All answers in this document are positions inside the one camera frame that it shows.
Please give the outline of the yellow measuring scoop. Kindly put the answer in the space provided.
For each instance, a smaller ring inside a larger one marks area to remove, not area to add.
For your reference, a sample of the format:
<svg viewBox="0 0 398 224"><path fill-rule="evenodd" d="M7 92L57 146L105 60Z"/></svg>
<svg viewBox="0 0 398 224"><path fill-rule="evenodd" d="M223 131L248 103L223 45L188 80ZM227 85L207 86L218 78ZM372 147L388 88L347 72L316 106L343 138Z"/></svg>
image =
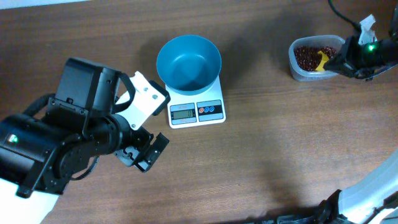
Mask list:
<svg viewBox="0 0 398 224"><path fill-rule="evenodd" d="M324 72L324 65L327 63L327 61L329 61L329 57L327 56L327 54L323 53L321 50L317 52L318 55L321 56L321 60L320 63L318 64L318 66L315 68L316 72Z"/></svg>

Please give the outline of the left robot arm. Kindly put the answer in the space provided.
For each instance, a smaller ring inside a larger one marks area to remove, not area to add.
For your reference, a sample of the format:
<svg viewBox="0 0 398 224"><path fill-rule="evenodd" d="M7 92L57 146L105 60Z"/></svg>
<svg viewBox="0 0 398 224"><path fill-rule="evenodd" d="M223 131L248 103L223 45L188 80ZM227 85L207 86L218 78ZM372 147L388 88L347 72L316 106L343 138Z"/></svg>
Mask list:
<svg viewBox="0 0 398 224"><path fill-rule="evenodd" d="M100 156L147 172L169 141L143 124L169 101L139 72L68 59L55 93L1 121L1 222L40 223Z"/></svg>

